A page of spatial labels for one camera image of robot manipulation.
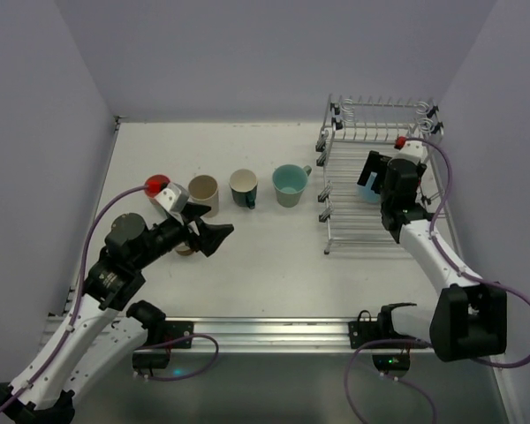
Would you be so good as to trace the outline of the beige tall cup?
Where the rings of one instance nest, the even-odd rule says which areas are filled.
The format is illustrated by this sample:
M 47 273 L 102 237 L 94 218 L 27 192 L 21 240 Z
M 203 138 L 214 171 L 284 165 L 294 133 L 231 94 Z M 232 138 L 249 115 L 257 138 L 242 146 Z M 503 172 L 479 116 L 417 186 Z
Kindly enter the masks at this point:
M 215 217 L 219 212 L 219 186 L 209 175 L 194 177 L 188 184 L 188 191 L 194 203 L 209 206 L 206 217 Z

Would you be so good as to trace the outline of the light blue mug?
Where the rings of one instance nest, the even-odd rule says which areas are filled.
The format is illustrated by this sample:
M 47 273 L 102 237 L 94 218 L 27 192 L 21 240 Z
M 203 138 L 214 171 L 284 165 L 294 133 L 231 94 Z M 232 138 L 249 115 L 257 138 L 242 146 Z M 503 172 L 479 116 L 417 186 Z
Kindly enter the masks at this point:
M 365 185 L 357 185 L 358 196 L 361 201 L 366 203 L 376 204 L 380 202 L 380 195 L 375 193 L 372 185 L 375 182 L 376 174 L 372 172 L 367 179 Z

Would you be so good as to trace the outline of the pink cup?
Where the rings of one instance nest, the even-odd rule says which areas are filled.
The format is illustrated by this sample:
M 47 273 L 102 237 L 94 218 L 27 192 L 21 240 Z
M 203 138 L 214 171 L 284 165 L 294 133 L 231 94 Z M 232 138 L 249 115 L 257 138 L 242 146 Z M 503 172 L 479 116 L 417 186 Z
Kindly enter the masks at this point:
M 149 177 L 145 182 L 144 194 L 147 196 L 149 202 L 156 206 L 155 197 L 170 183 L 170 179 L 163 174 L 156 174 Z

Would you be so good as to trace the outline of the dark green mug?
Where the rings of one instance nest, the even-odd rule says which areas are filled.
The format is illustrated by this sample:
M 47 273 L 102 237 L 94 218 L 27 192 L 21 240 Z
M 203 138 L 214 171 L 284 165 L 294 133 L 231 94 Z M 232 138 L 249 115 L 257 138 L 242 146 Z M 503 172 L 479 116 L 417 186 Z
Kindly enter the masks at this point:
M 235 170 L 229 180 L 232 199 L 242 208 L 255 209 L 258 178 L 248 169 Z

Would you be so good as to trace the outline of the light green mug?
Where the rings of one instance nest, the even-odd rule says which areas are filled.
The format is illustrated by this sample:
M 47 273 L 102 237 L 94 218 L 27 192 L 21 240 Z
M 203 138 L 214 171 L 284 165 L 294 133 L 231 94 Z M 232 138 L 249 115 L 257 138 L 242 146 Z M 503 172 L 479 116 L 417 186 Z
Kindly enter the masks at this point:
M 272 175 L 276 201 L 284 208 L 295 207 L 305 191 L 312 168 L 285 164 L 276 168 Z

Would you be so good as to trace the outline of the cream small cup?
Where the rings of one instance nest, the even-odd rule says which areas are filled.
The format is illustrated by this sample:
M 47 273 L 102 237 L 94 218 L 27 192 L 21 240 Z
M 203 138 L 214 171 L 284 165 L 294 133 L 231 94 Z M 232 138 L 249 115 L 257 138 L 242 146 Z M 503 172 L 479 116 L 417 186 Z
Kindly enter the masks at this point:
M 178 255 L 181 256 L 189 256 L 193 254 L 193 249 L 186 245 L 186 244 L 180 244 L 175 248 L 175 251 Z

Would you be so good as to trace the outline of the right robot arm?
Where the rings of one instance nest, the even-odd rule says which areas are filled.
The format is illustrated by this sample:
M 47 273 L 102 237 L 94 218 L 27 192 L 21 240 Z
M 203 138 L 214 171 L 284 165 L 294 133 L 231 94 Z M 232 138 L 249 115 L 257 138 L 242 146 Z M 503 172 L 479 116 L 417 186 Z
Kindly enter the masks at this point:
M 379 194 L 383 228 L 418 263 L 438 295 L 433 310 L 413 302 L 385 305 L 377 315 L 383 338 L 419 339 L 432 345 L 445 362 L 505 352 L 505 291 L 470 279 L 465 264 L 432 227 L 433 213 L 417 201 L 426 170 L 419 155 L 395 156 L 370 151 L 358 183 Z

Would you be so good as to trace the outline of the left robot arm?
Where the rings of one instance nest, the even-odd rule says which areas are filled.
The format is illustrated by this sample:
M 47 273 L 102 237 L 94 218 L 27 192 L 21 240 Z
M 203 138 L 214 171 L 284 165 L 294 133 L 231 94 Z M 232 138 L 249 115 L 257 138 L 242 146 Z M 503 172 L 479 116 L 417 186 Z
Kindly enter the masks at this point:
M 144 345 L 165 346 L 165 313 L 132 299 L 146 282 L 143 269 L 178 245 L 209 257 L 233 233 L 230 223 L 205 223 L 207 212 L 187 203 L 179 218 L 153 226 L 136 213 L 116 218 L 55 333 L 23 372 L 0 382 L 0 413 L 15 423 L 69 423 L 78 395 L 115 362 Z

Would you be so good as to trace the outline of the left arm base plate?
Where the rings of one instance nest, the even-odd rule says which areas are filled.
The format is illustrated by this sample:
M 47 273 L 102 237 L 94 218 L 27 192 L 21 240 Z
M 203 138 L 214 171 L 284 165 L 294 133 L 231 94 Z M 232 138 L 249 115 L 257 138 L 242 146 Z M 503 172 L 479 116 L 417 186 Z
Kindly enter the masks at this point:
M 188 320 L 163 320 L 148 330 L 148 339 L 140 349 L 190 349 L 194 322 Z

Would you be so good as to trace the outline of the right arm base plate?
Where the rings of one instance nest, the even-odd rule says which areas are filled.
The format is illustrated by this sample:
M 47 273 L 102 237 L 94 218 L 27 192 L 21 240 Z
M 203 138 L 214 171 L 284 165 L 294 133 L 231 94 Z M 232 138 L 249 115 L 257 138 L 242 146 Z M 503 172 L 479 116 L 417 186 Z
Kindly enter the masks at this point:
M 402 338 L 393 328 L 390 312 L 380 311 L 371 315 L 366 309 L 360 311 L 355 320 L 348 322 L 350 347 L 357 349 L 367 342 L 397 340 Z

